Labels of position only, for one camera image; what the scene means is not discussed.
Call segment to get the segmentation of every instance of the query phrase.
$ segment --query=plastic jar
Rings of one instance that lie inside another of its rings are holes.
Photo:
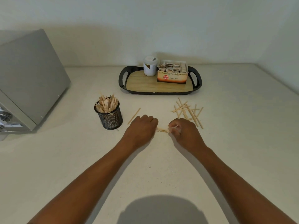
[[[143,71],[147,76],[154,76],[157,73],[158,59],[154,56],[147,56],[143,59]]]

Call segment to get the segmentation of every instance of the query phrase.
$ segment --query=serving tray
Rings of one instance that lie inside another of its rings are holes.
[[[189,74],[186,84],[157,82],[157,75],[146,76],[143,67],[127,66],[118,78],[118,84],[124,90],[132,94],[149,94],[149,95],[185,95],[198,90],[202,86],[202,79],[193,67],[188,66]],[[123,76],[128,73],[126,82],[123,84]],[[190,73],[194,73],[197,84],[192,80]]]

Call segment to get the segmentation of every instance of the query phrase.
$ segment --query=mesh pencil holder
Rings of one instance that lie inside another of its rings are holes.
[[[123,118],[121,116],[121,110],[119,108],[119,102],[116,109],[114,109],[111,114],[110,113],[101,113],[96,110],[94,107],[95,112],[99,115],[101,122],[103,124],[103,127],[107,130],[114,130],[119,128],[123,123]]]

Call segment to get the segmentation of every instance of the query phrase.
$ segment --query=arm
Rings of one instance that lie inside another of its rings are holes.
[[[144,115],[131,123],[117,145],[72,181],[28,224],[84,223],[125,160],[154,136],[158,120]]]
[[[185,119],[175,119],[169,124],[169,128],[177,142],[206,168],[241,224],[295,224],[290,217],[222,162],[205,145],[194,123]]]

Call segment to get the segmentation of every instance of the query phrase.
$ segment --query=white wall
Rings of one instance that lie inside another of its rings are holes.
[[[65,66],[256,62],[296,0],[0,0],[0,29],[44,28]]]
[[[299,1],[258,64],[299,93]]]

